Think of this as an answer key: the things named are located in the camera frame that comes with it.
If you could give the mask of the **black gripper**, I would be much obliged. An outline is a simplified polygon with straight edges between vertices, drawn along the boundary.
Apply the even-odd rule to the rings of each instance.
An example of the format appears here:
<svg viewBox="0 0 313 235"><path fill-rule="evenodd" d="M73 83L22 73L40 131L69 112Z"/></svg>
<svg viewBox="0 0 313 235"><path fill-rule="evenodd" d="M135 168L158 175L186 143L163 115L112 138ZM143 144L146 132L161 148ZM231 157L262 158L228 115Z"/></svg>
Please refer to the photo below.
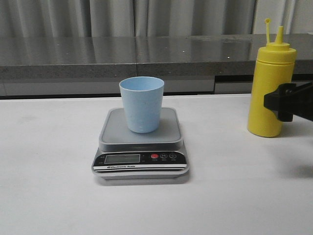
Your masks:
<svg viewBox="0 0 313 235"><path fill-rule="evenodd" d="M312 121L313 84L281 84L275 91L264 95L264 107L271 110L276 119L282 122L293 121L293 116Z"/></svg>

